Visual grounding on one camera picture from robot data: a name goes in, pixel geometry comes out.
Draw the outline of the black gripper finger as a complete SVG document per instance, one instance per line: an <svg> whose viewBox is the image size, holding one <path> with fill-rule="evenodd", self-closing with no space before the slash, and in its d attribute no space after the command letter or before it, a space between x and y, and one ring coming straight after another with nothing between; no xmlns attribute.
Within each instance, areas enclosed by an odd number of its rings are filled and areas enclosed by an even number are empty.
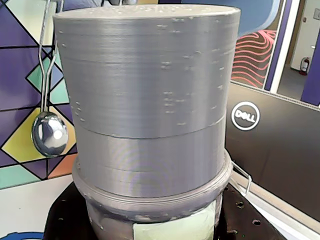
<svg viewBox="0 0 320 240"><path fill-rule="evenodd" d="M215 240L285 240L286 238L233 186L222 196Z"/></svg>
<svg viewBox="0 0 320 240"><path fill-rule="evenodd" d="M85 199L71 183L51 205L44 240L96 240Z"/></svg>

